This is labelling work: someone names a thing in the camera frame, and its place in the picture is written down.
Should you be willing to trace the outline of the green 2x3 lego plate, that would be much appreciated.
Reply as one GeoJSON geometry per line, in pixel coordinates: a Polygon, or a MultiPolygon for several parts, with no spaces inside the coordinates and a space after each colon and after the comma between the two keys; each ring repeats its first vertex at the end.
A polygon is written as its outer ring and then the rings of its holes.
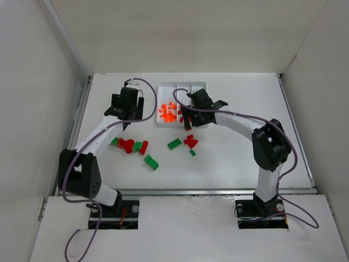
{"type": "Polygon", "coordinates": [[[180,146],[181,144],[182,144],[182,142],[180,139],[175,139],[175,140],[171,141],[170,143],[168,143],[167,146],[170,150],[173,150],[176,147],[180,146]]]}

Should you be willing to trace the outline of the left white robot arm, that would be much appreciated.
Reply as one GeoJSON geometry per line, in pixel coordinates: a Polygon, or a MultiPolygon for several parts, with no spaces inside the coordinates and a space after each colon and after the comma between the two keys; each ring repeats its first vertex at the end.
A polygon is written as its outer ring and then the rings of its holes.
{"type": "Polygon", "coordinates": [[[121,194],[103,184],[98,158],[131,121],[142,118],[143,105],[144,98],[139,97],[139,88],[134,82],[124,86],[120,94],[112,95],[111,106],[95,130],[72,150],[64,149],[60,153],[59,190],[117,208],[121,194]]]}

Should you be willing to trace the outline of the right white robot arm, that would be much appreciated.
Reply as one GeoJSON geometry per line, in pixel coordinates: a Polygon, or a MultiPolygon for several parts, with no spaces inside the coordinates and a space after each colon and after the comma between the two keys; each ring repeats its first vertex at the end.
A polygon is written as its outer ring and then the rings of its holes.
{"type": "Polygon", "coordinates": [[[190,105],[181,105],[184,128],[216,124],[237,132],[252,143],[259,167],[258,182],[251,200],[237,200],[236,212],[242,219],[268,217],[283,205],[278,194],[283,164],[293,151],[281,123],[272,119],[232,112],[222,100],[212,101],[205,89],[188,92],[190,105]]]}

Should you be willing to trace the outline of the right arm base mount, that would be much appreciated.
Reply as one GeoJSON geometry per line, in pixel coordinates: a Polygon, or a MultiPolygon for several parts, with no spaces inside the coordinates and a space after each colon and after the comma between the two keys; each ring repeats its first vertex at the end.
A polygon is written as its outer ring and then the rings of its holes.
{"type": "Polygon", "coordinates": [[[288,229],[284,203],[276,199],[263,204],[254,199],[235,201],[234,215],[239,229],[288,229]]]}

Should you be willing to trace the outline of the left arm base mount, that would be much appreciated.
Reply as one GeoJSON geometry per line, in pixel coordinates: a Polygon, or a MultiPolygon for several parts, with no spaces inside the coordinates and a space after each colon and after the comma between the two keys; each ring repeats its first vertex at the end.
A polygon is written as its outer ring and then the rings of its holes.
{"type": "Polygon", "coordinates": [[[101,205],[102,217],[98,229],[101,230],[136,230],[139,224],[139,199],[122,200],[120,207],[113,209],[101,205]]]}

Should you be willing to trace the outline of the orange round lego piece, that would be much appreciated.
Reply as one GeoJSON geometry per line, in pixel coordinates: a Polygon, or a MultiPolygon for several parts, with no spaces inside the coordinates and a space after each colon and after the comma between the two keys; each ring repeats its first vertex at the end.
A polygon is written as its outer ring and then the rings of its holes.
{"type": "Polygon", "coordinates": [[[176,115],[166,115],[164,116],[164,122],[176,122],[177,116],[176,115]]]}

